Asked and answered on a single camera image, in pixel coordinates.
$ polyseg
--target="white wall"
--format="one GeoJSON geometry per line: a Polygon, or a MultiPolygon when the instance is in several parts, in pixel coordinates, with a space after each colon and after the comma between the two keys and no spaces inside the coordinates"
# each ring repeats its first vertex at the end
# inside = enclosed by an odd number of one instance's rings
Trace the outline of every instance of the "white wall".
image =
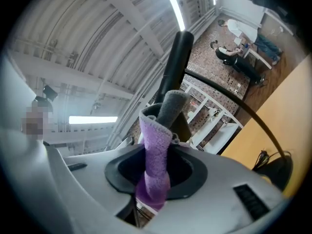
{"type": "Polygon", "coordinates": [[[249,0],[220,0],[222,13],[235,17],[251,26],[259,27],[264,9],[249,0]]]}

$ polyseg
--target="black pants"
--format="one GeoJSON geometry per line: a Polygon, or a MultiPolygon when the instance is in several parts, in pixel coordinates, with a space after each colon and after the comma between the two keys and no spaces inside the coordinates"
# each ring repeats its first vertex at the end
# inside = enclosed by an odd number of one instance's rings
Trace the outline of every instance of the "black pants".
{"type": "Polygon", "coordinates": [[[261,76],[257,73],[254,67],[252,67],[251,64],[247,62],[243,57],[238,56],[234,65],[246,76],[248,76],[250,80],[254,83],[260,82],[261,76]]]}

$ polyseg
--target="rolled cloth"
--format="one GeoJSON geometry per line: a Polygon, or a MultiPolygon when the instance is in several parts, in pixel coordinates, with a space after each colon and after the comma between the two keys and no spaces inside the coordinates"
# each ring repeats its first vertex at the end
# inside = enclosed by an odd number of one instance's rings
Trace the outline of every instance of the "rolled cloth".
{"type": "Polygon", "coordinates": [[[167,150],[173,134],[169,128],[187,99],[186,93],[171,90],[163,103],[154,104],[139,113],[142,143],[145,147],[145,172],[136,186],[136,197],[156,211],[164,205],[170,189],[167,150]]]}

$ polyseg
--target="black vent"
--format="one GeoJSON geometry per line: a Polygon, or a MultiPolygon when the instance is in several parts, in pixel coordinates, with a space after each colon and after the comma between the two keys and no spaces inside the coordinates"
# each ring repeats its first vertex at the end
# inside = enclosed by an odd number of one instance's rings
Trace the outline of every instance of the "black vent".
{"type": "Polygon", "coordinates": [[[242,201],[246,210],[249,212],[253,220],[261,218],[269,212],[268,207],[260,198],[250,189],[248,185],[240,185],[233,188],[239,199],[242,201]]]}

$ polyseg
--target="black base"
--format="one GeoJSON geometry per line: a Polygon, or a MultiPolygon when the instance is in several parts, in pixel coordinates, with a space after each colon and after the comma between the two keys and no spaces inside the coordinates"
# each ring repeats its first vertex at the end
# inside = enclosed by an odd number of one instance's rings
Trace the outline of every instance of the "black base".
{"type": "Polygon", "coordinates": [[[283,158],[277,158],[270,163],[261,166],[255,171],[271,180],[271,183],[283,191],[293,172],[293,160],[286,156],[286,162],[283,158]]]}

